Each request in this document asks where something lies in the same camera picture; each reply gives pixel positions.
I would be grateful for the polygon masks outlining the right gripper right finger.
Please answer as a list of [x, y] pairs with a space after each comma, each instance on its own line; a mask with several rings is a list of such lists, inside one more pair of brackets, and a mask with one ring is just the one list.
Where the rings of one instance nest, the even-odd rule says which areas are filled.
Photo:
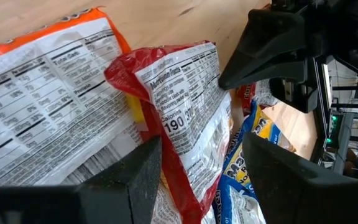
[[254, 133], [245, 164], [267, 223], [358, 224], [358, 180], [318, 166]]

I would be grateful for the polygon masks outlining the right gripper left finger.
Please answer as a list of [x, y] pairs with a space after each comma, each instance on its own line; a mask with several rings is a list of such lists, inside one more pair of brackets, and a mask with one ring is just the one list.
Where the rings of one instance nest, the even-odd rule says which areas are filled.
[[0, 187], [0, 223], [150, 223], [161, 163], [154, 136], [79, 185]]

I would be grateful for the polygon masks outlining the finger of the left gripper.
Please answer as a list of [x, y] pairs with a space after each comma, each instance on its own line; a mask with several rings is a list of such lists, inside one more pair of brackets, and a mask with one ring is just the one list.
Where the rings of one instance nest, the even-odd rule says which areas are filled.
[[230, 90], [265, 79], [288, 78], [295, 83], [307, 79], [305, 61], [286, 62], [259, 67], [251, 71], [247, 67], [225, 69], [225, 89]]
[[[306, 49], [305, 23], [299, 14], [253, 9], [227, 68], [247, 67], [251, 71], [267, 65], [305, 61], [297, 56]], [[225, 87], [225, 69], [219, 86]]]

